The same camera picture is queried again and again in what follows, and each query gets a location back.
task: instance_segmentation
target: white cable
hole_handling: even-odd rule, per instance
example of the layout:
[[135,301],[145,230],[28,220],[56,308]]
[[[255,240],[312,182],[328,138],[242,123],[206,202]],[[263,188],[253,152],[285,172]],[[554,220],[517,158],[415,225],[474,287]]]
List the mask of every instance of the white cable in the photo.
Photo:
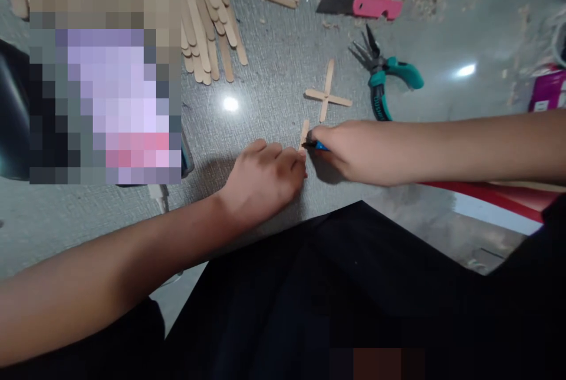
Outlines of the white cable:
[[165,201],[167,199],[167,188],[160,184],[148,184],[147,188],[149,189],[149,196],[157,201],[161,213],[164,214],[168,212],[167,206],[165,205]]

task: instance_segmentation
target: pliers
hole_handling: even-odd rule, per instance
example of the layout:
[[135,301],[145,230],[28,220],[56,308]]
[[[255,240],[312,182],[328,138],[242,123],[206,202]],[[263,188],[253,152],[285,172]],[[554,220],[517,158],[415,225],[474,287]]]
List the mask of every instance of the pliers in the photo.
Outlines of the pliers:
[[425,85],[420,72],[411,64],[399,62],[397,58],[390,57],[385,59],[381,56],[381,50],[376,43],[376,39],[371,33],[370,27],[366,24],[367,38],[364,37],[366,47],[369,47],[371,55],[358,43],[353,42],[358,53],[352,48],[350,51],[366,69],[371,73],[369,86],[371,87],[371,101],[373,112],[378,121],[391,121],[391,115],[387,108],[385,97],[386,75],[395,75],[401,78],[410,88],[418,90]]

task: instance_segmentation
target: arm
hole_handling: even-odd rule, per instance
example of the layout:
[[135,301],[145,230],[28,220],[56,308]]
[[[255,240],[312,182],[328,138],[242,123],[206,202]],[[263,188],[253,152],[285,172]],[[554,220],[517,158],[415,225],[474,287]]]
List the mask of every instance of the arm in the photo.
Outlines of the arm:
[[0,366],[85,338],[165,280],[283,209],[305,154],[258,140],[216,194],[60,253],[0,283]]
[[566,181],[566,111],[444,123],[348,121],[316,127],[347,179],[394,186],[422,181]]

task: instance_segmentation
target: pink utility knife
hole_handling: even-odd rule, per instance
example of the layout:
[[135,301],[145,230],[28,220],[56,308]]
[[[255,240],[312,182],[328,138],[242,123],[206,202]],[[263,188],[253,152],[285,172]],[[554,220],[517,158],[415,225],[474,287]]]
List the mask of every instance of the pink utility knife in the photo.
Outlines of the pink utility knife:
[[401,0],[320,0],[317,13],[354,15],[364,18],[379,18],[383,14],[388,21],[401,14]]

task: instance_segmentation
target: hand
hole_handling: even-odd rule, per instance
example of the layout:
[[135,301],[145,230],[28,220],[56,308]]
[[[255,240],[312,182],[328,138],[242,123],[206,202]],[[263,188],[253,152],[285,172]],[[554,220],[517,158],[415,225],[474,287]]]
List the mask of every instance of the hand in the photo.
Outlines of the hand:
[[399,183],[400,167],[390,163],[398,152],[385,124],[378,121],[346,121],[336,127],[313,128],[312,138],[330,151],[317,151],[317,157],[336,168],[347,180],[392,186]]
[[256,140],[238,156],[218,196],[242,228],[253,228],[299,194],[307,176],[306,159],[304,150]]

